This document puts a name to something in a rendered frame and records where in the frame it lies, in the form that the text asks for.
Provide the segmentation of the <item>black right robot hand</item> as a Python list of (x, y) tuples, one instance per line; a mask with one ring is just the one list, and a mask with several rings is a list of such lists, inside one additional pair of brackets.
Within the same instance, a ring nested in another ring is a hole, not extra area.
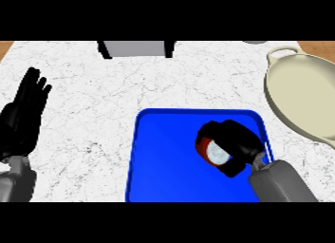
[(236, 121), (209, 121), (198, 131), (195, 145), (201, 138), (212, 139), (232, 158), (221, 166), (214, 166), (218, 171), (233, 178), (251, 164), (254, 158), (264, 152), (263, 142), (255, 133)]

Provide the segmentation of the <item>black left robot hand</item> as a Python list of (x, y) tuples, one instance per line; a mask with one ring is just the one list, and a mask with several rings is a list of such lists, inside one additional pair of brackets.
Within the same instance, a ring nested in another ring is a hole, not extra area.
[(24, 156), (34, 151), (41, 126), (47, 94), (52, 85), (29, 67), (22, 77), (13, 101), (0, 112), (0, 161), (10, 156)]

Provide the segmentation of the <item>red can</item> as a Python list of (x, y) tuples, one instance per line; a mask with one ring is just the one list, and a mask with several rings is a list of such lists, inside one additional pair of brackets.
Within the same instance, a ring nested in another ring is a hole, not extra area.
[(232, 158), (212, 139), (201, 138), (201, 142), (195, 145), (195, 149), (205, 162), (212, 166), (221, 166)]

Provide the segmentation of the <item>blue tray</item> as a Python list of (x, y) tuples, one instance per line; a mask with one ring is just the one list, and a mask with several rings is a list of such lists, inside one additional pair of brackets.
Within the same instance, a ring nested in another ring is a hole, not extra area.
[(264, 121), (252, 110), (146, 108), (139, 112), (125, 183), (127, 202), (255, 202), (245, 169), (227, 178), (198, 155), (202, 125), (233, 120), (268, 143)]

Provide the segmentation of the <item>cream pot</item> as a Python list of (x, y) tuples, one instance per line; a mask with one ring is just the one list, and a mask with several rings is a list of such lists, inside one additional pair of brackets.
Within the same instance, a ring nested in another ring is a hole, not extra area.
[(335, 64), (291, 46), (266, 55), (268, 107), (292, 131), (335, 150)]

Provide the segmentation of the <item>grey and black appliance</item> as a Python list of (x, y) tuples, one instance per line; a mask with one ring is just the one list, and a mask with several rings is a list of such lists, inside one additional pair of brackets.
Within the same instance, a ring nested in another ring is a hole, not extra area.
[(114, 57), (173, 57), (176, 41), (97, 41), (97, 52), (105, 59)]

